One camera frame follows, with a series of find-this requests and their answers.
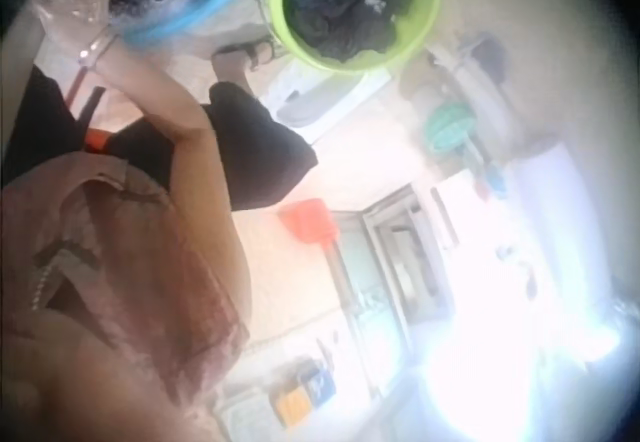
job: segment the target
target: sandal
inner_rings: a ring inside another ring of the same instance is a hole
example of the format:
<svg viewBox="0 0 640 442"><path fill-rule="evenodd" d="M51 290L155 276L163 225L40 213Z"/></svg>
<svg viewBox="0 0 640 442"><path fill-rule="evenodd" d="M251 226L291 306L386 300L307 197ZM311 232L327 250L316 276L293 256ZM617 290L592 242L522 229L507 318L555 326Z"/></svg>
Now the sandal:
<svg viewBox="0 0 640 442"><path fill-rule="evenodd" d="M269 46L271 47L271 58L263 64L260 64L260 62L258 61L258 52L256 50L256 47L258 47L258 45L260 44L269 44ZM278 44L272 35L265 35L260 39L254 40L253 42L226 45L220 50L216 51L213 55L215 57L216 55L230 54L232 52L241 51L245 52L249 57L249 60L251 61L251 65L249 66L249 70L251 72L255 72L256 70L258 70L258 67L260 67L260 65L270 64L274 60L279 59L287 53L285 48Z"/></svg>

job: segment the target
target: teal plastic object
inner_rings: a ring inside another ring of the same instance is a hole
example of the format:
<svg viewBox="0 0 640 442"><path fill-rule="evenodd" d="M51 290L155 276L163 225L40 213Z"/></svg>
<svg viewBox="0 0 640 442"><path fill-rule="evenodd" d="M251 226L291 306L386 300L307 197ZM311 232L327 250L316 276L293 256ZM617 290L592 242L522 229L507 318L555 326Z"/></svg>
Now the teal plastic object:
<svg viewBox="0 0 640 442"><path fill-rule="evenodd" d="M435 154L451 152L469 140L475 126L475 114L467 104L442 104L427 121L427 146Z"/></svg>

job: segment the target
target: clear plastic glove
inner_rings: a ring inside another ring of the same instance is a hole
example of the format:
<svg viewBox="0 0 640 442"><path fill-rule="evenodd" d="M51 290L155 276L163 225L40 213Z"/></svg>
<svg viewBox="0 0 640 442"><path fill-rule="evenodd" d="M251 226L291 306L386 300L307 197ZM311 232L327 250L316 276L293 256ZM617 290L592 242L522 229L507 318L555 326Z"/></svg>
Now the clear plastic glove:
<svg viewBox="0 0 640 442"><path fill-rule="evenodd" d="M80 52L109 24L109 0L29 0L47 36L64 52Z"/></svg>

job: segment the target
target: green item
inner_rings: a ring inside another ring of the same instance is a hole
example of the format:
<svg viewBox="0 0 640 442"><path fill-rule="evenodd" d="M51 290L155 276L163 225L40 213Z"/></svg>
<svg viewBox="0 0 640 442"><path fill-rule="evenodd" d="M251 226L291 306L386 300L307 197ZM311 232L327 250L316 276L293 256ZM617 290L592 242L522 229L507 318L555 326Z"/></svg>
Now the green item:
<svg viewBox="0 0 640 442"><path fill-rule="evenodd" d="M442 104L427 121L427 146L435 154L455 150L469 140L475 125L476 117L467 104Z"/></svg>
<svg viewBox="0 0 640 442"><path fill-rule="evenodd" d="M440 0L413 0L409 12L395 21L397 39L386 53L367 50L345 63L322 57L316 49L289 29L283 0L267 0L267 8L274 35L294 56L317 69L354 74L399 66L415 55L422 48L424 39L436 20Z"/></svg>

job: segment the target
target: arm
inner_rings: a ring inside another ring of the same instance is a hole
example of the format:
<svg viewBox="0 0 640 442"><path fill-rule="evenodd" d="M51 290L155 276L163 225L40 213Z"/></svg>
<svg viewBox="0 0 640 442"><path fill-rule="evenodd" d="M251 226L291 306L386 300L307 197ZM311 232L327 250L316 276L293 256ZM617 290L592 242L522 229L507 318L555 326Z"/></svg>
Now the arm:
<svg viewBox="0 0 640 442"><path fill-rule="evenodd" d="M231 217L227 183L209 118L182 86L136 56L120 40L102 55L96 71L174 142L171 198L248 325L249 270Z"/></svg>
<svg viewBox="0 0 640 442"><path fill-rule="evenodd" d="M109 19L109 0L30 0L47 35L72 57L86 51ZM196 247L226 288L245 325L251 290L215 133L198 102L166 73L116 40L96 71L122 91L174 144L171 198Z"/></svg>
<svg viewBox="0 0 640 442"><path fill-rule="evenodd" d="M4 318L2 331L2 415L24 440L211 440L74 320L42 310Z"/></svg>

